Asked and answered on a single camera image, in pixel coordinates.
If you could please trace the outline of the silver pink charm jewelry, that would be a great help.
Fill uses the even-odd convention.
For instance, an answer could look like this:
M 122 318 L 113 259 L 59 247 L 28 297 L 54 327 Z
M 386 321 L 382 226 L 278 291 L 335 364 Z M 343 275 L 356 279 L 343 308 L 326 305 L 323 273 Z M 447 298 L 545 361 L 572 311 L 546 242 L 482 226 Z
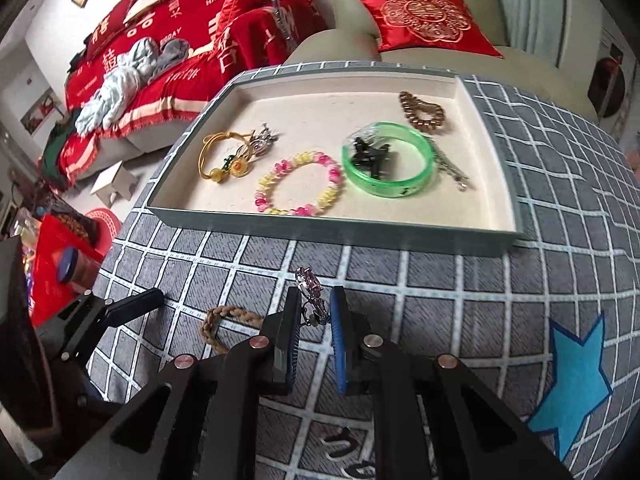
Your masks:
M 305 326 L 325 326 L 330 322 L 326 302 L 322 297 L 322 286 L 309 266 L 300 266 L 295 271 L 296 287 L 303 297 L 302 315 Z

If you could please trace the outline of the silver star hair clip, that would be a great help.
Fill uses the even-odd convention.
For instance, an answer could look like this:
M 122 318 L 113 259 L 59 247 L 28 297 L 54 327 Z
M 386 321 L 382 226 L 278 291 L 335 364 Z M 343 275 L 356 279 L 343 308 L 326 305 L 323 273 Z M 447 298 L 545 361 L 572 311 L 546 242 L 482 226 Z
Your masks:
M 469 177 L 460 170 L 453 162 L 450 162 L 446 154 L 437 146 L 435 142 L 432 143 L 432 151 L 436 159 L 438 168 L 445 171 L 448 176 L 454 180 L 458 190 L 465 192 L 470 187 Z

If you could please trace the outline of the grey jewelry tray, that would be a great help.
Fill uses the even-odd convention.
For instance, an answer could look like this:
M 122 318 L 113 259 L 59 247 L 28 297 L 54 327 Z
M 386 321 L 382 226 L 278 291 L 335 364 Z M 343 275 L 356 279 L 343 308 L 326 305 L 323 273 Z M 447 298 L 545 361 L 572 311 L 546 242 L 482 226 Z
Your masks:
M 279 139 L 254 159 L 248 138 L 264 122 Z M 374 122 L 435 142 L 470 187 L 459 191 L 435 159 L 419 193 L 361 191 L 341 149 Z M 513 180 L 470 90 L 458 76 L 410 68 L 307 64 L 235 77 L 181 138 L 148 206 L 176 228 L 451 255 L 498 256 L 523 231 Z

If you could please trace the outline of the red round rug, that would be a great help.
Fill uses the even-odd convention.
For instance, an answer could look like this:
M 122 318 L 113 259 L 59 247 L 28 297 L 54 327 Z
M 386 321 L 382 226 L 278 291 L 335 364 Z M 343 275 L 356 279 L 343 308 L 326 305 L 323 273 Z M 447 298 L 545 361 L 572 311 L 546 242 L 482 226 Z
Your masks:
M 105 257 L 111 249 L 113 240 L 122 228 L 122 222 L 106 208 L 90 210 L 86 213 L 86 216 L 96 222 L 98 226 L 96 251 Z

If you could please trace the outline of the small white stool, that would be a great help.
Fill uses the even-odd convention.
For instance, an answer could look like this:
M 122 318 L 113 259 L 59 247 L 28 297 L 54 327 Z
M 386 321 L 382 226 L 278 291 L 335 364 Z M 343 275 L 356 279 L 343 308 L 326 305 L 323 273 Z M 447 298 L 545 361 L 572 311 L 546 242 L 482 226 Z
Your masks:
M 131 200 L 137 184 L 138 178 L 124 167 L 124 163 L 116 162 L 99 173 L 90 194 L 106 208 L 111 208 L 118 198 Z

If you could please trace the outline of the green bangle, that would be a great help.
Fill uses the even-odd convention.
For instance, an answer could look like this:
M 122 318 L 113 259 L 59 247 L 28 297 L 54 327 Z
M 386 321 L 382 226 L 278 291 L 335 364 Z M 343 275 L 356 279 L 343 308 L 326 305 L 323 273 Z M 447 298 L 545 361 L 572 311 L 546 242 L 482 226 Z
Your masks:
M 426 137 L 397 122 L 374 122 L 352 133 L 343 141 L 341 158 L 351 184 L 383 198 L 419 193 L 435 169 Z

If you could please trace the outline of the black claw hair clip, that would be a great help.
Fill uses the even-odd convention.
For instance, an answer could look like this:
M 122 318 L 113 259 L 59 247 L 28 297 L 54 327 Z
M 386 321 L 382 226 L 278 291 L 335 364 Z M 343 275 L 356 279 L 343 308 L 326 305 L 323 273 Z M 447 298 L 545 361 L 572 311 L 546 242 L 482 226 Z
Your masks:
M 370 177 L 380 180 L 384 174 L 383 166 L 390 156 L 390 146 L 388 144 L 375 145 L 360 136 L 354 141 L 354 154 L 350 161 L 361 171 L 367 171 Z

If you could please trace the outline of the grey checked tablecloth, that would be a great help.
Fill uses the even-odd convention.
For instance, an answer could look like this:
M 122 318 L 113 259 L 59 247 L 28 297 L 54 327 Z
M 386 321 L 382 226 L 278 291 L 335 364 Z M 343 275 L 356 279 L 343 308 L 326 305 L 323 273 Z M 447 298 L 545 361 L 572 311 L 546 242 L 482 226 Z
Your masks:
M 540 431 L 578 479 L 639 440 L 639 185 L 591 122 L 478 78 L 466 83 L 506 156 L 524 232 L 506 255 L 446 256 L 166 226 L 141 194 L 94 290 L 158 287 L 165 307 L 111 328 L 99 392 L 134 396 L 170 359 L 208 356 L 206 312 L 268 314 L 299 266 L 344 287 L 372 328 L 419 356 L 449 351 Z

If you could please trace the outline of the silver hair clip in tray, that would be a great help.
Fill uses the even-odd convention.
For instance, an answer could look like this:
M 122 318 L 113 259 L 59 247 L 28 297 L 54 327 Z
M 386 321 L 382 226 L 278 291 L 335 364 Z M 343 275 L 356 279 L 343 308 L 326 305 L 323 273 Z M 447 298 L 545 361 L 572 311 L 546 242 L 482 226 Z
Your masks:
M 250 141 L 250 154 L 254 159 L 265 156 L 279 139 L 279 135 L 274 132 L 265 122 L 262 126 L 254 130 L 248 140 Z

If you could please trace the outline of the light blue clothes pile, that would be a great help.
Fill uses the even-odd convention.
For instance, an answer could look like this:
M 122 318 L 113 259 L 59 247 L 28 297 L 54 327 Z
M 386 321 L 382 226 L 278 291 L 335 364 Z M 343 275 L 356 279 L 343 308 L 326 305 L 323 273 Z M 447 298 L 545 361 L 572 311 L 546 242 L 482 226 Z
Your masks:
M 116 64 L 105 74 L 102 86 L 82 107 L 75 129 L 80 136 L 111 128 L 122 118 L 137 93 L 156 69 L 158 47 L 151 37 L 139 39 L 128 52 L 117 55 Z

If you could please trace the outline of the grey garment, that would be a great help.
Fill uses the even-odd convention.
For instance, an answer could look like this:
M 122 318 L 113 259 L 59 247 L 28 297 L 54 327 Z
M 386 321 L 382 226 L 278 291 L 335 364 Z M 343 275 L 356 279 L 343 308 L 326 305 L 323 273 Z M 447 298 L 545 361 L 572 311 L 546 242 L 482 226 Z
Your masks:
M 189 56 L 190 44 L 181 38 L 168 40 L 160 49 L 153 64 L 150 79 L 157 79 L 171 68 L 182 63 Z

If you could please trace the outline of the red sofa blanket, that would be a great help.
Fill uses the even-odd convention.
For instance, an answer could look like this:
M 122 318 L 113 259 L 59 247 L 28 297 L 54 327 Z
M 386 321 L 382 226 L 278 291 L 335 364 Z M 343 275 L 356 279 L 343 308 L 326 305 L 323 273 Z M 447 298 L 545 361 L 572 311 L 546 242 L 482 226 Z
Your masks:
M 122 0 L 70 62 L 65 105 L 70 117 L 50 133 L 40 168 L 56 186 L 74 184 L 101 145 L 163 122 L 190 122 L 233 77 L 284 62 L 305 39 L 326 29 L 314 0 Z M 82 107 L 102 86 L 117 55 L 141 38 L 190 44 L 182 63 L 149 82 L 111 128 L 75 129 Z

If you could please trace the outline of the red embroidered cushion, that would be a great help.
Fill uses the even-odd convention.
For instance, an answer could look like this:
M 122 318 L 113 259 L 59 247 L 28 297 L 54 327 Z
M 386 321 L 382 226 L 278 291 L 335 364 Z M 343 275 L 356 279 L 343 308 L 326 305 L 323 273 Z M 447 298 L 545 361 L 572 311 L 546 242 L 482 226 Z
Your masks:
M 503 58 L 463 0 L 360 0 L 378 28 L 378 50 L 435 48 Z

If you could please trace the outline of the light blue curtain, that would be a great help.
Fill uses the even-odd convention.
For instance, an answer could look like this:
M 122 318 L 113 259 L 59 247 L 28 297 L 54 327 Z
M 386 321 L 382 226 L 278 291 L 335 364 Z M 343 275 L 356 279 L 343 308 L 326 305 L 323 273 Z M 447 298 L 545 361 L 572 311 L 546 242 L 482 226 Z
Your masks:
M 563 42 L 565 0 L 499 0 L 512 48 L 557 66 Z

